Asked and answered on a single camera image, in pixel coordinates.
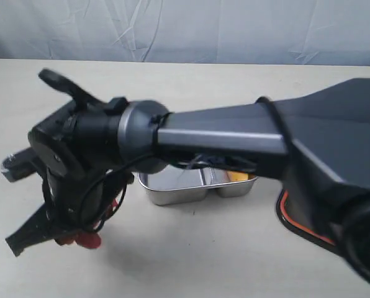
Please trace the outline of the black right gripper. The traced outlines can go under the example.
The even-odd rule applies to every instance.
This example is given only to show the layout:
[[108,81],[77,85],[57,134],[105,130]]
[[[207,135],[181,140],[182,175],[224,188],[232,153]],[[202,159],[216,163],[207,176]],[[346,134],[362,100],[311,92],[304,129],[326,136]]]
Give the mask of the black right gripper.
[[63,246],[79,233],[99,234],[117,212],[132,183],[132,160],[119,137],[129,109],[128,102],[69,102],[30,130],[44,202],[6,238],[14,255],[50,240]]

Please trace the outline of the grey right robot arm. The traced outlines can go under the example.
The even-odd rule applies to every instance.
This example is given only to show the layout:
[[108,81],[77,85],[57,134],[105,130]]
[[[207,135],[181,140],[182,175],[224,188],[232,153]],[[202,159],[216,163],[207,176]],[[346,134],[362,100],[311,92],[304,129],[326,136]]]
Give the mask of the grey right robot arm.
[[8,181],[42,177],[43,205],[6,238],[13,254],[100,231],[134,173],[218,168],[282,182],[312,228],[370,283],[370,78],[177,113],[153,100],[102,102],[49,69],[39,78],[71,99],[2,163]]

